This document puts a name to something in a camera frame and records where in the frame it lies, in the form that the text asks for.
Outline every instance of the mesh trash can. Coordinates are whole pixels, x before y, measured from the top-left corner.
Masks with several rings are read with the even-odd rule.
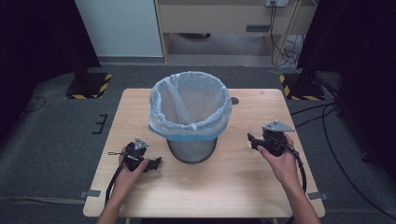
[[[149,107],[148,128],[164,137],[172,154],[186,163],[210,157],[233,109],[224,84],[212,75],[195,71],[157,82]]]

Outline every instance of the plastic bag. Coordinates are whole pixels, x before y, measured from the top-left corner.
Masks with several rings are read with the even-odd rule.
[[[216,77],[184,72],[157,82],[149,99],[148,128],[170,141],[217,138],[227,127],[233,104]]]

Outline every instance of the hazard tape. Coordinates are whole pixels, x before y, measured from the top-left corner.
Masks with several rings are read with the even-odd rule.
[[[309,95],[304,95],[304,96],[297,96],[293,95],[292,92],[290,91],[290,88],[288,84],[285,81],[284,76],[279,76],[280,83],[282,83],[283,91],[285,92],[286,98],[288,100],[310,100],[310,101],[317,101],[317,100],[325,100],[324,97],[322,96],[309,96]]]
[[[108,82],[110,81],[112,75],[107,74],[105,80],[103,81],[103,84],[99,90],[99,92],[95,95],[86,95],[86,94],[73,94],[66,96],[66,99],[77,99],[77,100],[85,100],[85,99],[92,99],[92,98],[101,98],[102,95],[105,93],[105,90],[107,88]]]

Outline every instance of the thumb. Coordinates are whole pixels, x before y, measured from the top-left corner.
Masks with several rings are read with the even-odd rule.
[[[267,160],[270,161],[272,159],[272,157],[274,157],[273,155],[271,155],[271,153],[262,146],[257,146],[257,149],[260,151],[260,153],[262,154],[262,156]]]
[[[149,164],[149,158],[144,159],[143,161],[140,162],[140,164],[137,166],[134,172],[137,172],[139,174],[142,173],[146,169],[148,164]]]

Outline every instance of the right hand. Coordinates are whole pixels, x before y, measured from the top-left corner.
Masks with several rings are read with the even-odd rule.
[[[293,146],[293,140],[285,133],[288,143]],[[291,154],[290,150],[286,149],[280,157],[275,157],[268,150],[262,146],[257,146],[262,156],[270,163],[276,179],[285,185],[300,185],[297,176],[296,158]]]

